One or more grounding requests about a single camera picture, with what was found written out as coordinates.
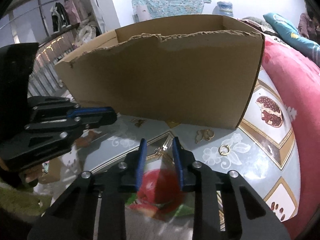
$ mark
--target brown clothing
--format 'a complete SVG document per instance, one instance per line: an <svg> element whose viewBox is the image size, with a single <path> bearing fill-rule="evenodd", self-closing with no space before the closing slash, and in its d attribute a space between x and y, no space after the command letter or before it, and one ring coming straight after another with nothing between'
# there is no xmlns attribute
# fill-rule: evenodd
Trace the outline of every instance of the brown clothing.
<svg viewBox="0 0 320 240"><path fill-rule="evenodd" d="M302 13L300 16L300 22L298 26L298 31L302 37L309 40L320 43L320 29L319 23L316 24L310 19L307 13Z"/></svg>

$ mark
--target red bedding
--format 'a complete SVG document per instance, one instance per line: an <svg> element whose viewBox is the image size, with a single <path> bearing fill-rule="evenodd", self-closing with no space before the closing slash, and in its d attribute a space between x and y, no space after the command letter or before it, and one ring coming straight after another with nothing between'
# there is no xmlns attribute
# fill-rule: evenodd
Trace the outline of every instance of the red bedding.
<svg viewBox="0 0 320 240"><path fill-rule="evenodd" d="M320 69L300 52L266 35L262 67L286 105L301 169L298 214L284 222L294 239L320 203Z"/></svg>

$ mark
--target blue pillow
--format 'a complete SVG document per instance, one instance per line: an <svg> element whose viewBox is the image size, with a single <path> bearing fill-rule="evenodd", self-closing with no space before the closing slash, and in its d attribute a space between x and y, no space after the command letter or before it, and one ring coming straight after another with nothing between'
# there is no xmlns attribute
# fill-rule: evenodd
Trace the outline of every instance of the blue pillow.
<svg viewBox="0 0 320 240"><path fill-rule="evenodd" d="M279 14L268 13L263 17L287 44L320 67L320 46L318 43L300 36L293 23Z"/></svg>

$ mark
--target railing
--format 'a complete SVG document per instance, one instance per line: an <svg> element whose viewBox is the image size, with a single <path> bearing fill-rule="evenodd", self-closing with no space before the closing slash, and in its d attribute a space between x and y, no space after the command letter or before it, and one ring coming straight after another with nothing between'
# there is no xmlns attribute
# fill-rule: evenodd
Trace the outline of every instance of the railing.
<svg viewBox="0 0 320 240"><path fill-rule="evenodd" d="M54 65L76 48L78 26L79 24L76 24L64 28L39 45L33 72L29 77L28 97L54 96L61 91L63 84L54 70Z"/></svg>

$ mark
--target silver bolt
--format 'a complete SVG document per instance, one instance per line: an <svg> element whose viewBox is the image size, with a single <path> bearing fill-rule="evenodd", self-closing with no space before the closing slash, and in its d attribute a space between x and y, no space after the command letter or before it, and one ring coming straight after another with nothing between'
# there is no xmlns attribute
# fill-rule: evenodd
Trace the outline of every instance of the silver bolt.
<svg viewBox="0 0 320 240"><path fill-rule="evenodd" d="M236 178L239 176L239 173L237 171L229 171L229 175L233 178Z"/></svg>
<svg viewBox="0 0 320 240"><path fill-rule="evenodd" d="M127 165L125 162L120 162L120 163L118 164L118 167L119 167L120 169L126 169L126 168L128 167L128 165Z"/></svg>
<svg viewBox="0 0 320 240"><path fill-rule="evenodd" d="M67 136L68 136L68 133L67 133L67 132L62 132L62 133L60 134L60 138L61 138L61 139L65 138L65 137L67 137Z"/></svg>
<svg viewBox="0 0 320 240"><path fill-rule="evenodd" d="M193 167L195 167L195 168L197 168L197 169L199 169L199 168L201 168L201 167L202 167L202 163L201 163L201 162L196 161L196 162L193 162L192 166L193 166Z"/></svg>
<svg viewBox="0 0 320 240"><path fill-rule="evenodd" d="M91 176L91 172L90 171L84 171L81 174L81 177L84 178L84 179L90 178L90 176Z"/></svg>

